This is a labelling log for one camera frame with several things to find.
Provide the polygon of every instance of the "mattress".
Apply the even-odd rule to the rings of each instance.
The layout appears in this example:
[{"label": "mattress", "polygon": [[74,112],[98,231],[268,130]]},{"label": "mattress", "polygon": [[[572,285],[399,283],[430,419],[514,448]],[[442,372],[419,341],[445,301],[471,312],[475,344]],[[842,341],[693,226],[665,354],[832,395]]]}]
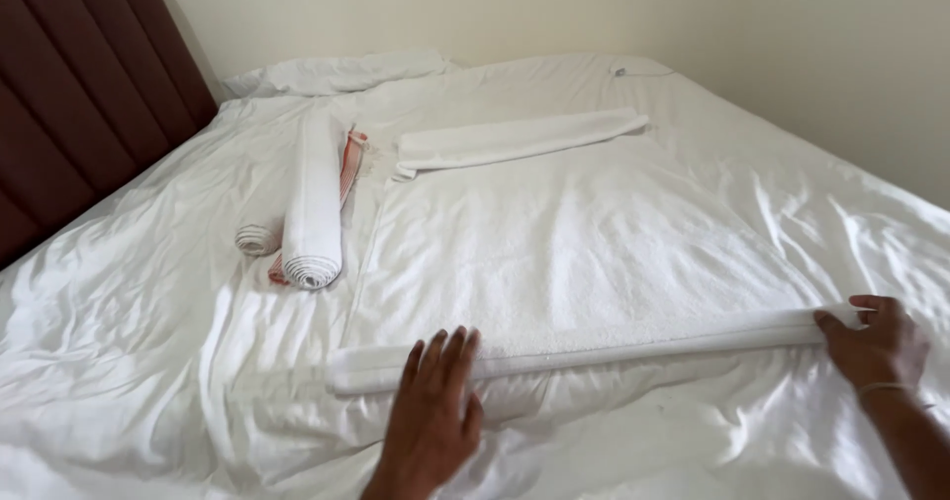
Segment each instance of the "mattress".
[{"label": "mattress", "polygon": [[[635,57],[540,57],[333,98],[373,148],[342,213],[344,268],[273,285],[232,240],[255,171],[245,138],[306,98],[226,105],[103,216],[6,269],[0,487],[15,497],[344,498],[369,479],[391,394],[331,395],[393,140],[632,106],[677,167],[825,303],[903,298],[935,341],[923,395],[950,424],[950,214]],[[820,346],[716,352],[473,383],[478,453],[442,498],[901,498]]]}]

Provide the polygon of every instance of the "left hand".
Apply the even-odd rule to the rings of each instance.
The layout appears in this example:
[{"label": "left hand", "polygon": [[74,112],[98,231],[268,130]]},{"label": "left hand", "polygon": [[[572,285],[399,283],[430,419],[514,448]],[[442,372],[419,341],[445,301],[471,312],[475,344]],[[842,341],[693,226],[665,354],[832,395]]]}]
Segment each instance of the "left hand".
[{"label": "left hand", "polygon": [[423,356],[416,342],[403,370],[383,440],[383,454],[363,500],[423,500],[445,484],[475,453],[481,438],[481,402],[469,396],[460,418],[462,390],[469,378],[478,330],[466,339],[459,327],[432,338]]}]

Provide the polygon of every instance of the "right hand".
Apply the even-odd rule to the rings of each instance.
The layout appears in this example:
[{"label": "right hand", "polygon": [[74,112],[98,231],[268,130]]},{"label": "right hand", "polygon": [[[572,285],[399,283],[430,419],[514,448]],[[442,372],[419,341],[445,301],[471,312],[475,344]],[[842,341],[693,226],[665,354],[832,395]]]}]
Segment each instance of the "right hand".
[{"label": "right hand", "polygon": [[858,317],[867,327],[852,330],[834,315],[815,311],[815,322],[825,333],[828,354],[838,370],[861,389],[872,383],[901,383],[917,387],[930,343],[893,298],[852,296]]}]

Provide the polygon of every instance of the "hand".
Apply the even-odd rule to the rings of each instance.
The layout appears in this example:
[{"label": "hand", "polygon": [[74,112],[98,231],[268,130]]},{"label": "hand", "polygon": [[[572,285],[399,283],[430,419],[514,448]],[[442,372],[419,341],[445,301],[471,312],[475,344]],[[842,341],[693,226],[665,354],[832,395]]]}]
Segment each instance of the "hand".
[{"label": "hand", "polygon": [[873,309],[858,317],[867,327],[852,330],[834,315],[815,311],[825,333],[828,354],[855,389],[872,383],[902,383],[916,387],[930,343],[898,300],[852,296],[851,305]]},{"label": "hand", "polygon": [[478,449],[481,402],[473,393],[464,418],[459,411],[479,333],[466,340],[466,328],[459,327],[443,351],[447,337],[445,330],[437,333],[424,357],[421,340],[412,348],[363,500],[428,498]]}]

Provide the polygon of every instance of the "brown upholstered headboard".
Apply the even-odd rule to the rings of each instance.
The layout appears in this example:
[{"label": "brown upholstered headboard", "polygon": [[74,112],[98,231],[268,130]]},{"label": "brown upholstered headboard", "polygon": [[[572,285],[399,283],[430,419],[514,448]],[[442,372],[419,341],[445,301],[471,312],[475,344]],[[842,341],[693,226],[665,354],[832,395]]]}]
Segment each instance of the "brown upholstered headboard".
[{"label": "brown upholstered headboard", "polygon": [[216,111],[162,0],[0,0],[0,268]]}]

